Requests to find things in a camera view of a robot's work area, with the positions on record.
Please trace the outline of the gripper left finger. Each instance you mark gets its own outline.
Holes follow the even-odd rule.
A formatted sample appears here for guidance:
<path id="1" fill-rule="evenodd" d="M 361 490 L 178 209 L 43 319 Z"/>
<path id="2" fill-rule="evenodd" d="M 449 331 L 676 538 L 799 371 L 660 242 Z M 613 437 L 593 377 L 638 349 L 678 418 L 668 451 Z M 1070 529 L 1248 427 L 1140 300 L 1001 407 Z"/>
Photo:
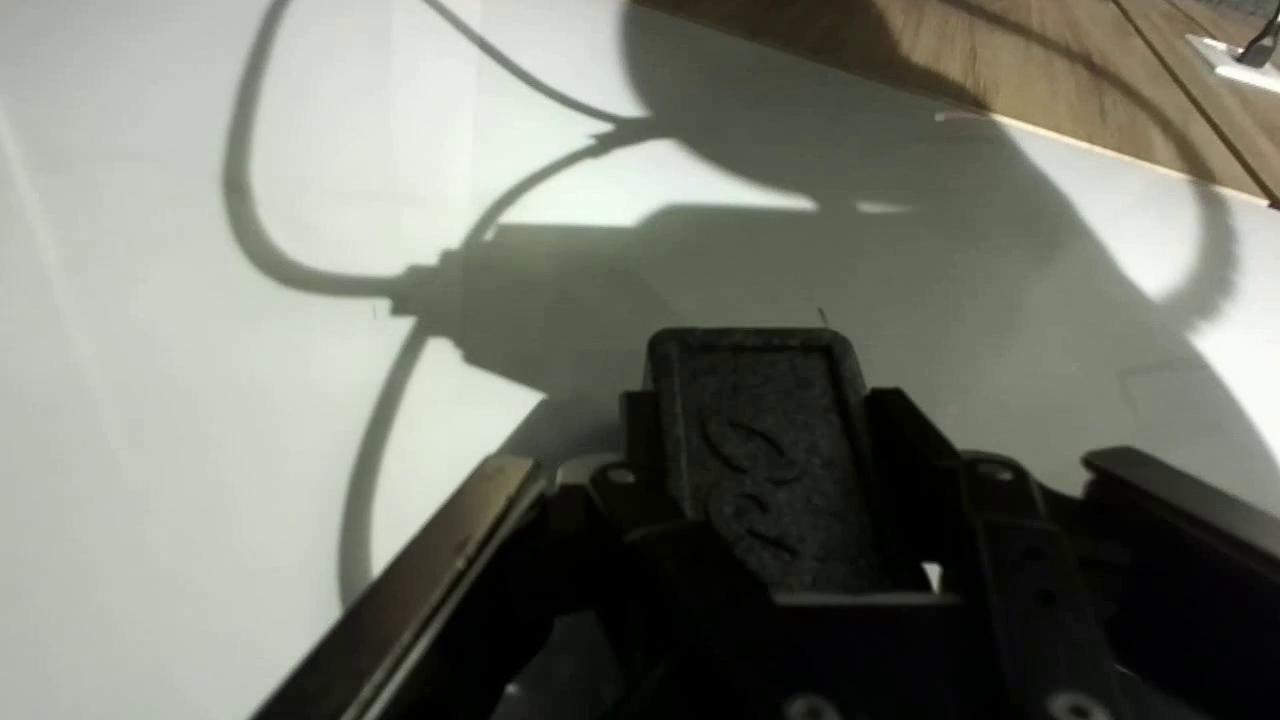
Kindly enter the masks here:
<path id="1" fill-rule="evenodd" d="M 539 664 L 531 720 L 680 711 L 786 656 L 776 591 L 887 587 L 841 334 L 668 328 L 645 372 L 620 455 L 481 461 L 251 720 L 497 720 Z"/>

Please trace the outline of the white power strip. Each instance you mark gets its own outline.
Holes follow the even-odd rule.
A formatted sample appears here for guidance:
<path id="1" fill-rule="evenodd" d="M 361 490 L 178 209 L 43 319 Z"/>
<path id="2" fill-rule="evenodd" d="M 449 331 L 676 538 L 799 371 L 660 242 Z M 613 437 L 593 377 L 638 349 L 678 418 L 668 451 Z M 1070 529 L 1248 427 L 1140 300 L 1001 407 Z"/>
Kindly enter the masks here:
<path id="1" fill-rule="evenodd" d="M 1217 77 L 1280 96 L 1280 54 L 1261 67 L 1251 67 L 1238 59 L 1240 47 L 1198 35 L 1184 38 Z"/>

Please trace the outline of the black plug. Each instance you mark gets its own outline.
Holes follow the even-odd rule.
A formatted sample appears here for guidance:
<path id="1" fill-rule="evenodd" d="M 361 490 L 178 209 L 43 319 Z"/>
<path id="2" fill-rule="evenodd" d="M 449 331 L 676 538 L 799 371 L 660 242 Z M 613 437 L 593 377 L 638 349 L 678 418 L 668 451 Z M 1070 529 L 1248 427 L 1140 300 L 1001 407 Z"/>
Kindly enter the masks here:
<path id="1" fill-rule="evenodd" d="M 1253 69 L 1265 68 L 1280 47 L 1280 3 L 1262 29 L 1235 55 L 1235 61 Z"/>

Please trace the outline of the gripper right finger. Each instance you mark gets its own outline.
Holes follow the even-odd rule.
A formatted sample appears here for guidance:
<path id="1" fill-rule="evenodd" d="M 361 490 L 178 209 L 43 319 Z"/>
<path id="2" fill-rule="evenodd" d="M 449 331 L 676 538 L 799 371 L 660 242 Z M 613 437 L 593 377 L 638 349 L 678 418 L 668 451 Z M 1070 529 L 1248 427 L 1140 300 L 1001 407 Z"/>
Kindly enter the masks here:
<path id="1" fill-rule="evenodd" d="M 920 559 L 979 626 L 1009 720 L 1280 720 L 1280 518 L 1129 446 L 1080 496 L 868 396 Z"/>

